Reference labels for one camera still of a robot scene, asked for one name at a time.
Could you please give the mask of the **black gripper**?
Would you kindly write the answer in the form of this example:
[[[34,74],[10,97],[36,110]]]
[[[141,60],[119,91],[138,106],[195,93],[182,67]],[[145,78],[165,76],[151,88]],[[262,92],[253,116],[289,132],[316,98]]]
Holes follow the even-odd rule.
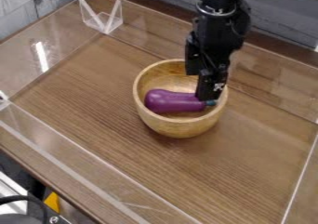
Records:
[[[227,83],[231,54],[241,49],[252,27],[250,10],[239,8],[230,16],[199,14],[186,38],[186,74],[199,75],[195,96],[218,100]]]

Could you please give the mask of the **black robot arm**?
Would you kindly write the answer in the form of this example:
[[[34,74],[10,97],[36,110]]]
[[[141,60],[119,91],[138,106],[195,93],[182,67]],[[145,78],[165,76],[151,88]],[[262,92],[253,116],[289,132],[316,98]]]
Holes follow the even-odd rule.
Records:
[[[225,89],[230,58],[252,28],[252,9],[246,0],[199,0],[197,11],[186,38],[186,74],[198,76],[195,97],[209,101]]]

